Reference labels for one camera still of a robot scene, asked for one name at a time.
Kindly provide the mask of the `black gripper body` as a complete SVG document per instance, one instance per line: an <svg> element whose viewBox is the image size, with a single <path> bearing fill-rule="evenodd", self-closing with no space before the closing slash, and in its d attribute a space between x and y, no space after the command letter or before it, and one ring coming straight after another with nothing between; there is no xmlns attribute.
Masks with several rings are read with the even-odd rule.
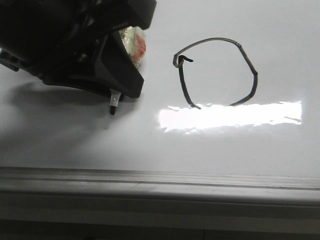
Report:
<svg viewBox="0 0 320 240"><path fill-rule="evenodd" d="M24 70L46 85L95 94L94 64L105 36L151 25L154 0L3 0L0 3L0 62Z"/></svg>

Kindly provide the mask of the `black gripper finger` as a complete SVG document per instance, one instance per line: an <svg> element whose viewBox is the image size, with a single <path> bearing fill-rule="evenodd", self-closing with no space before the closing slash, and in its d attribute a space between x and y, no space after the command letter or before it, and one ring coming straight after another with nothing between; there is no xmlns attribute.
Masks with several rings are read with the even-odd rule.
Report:
<svg viewBox="0 0 320 240"><path fill-rule="evenodd" d="M101 39L93 69L98 84L130 98L140 97L144 79L128 55L118 31Z"/></svg>

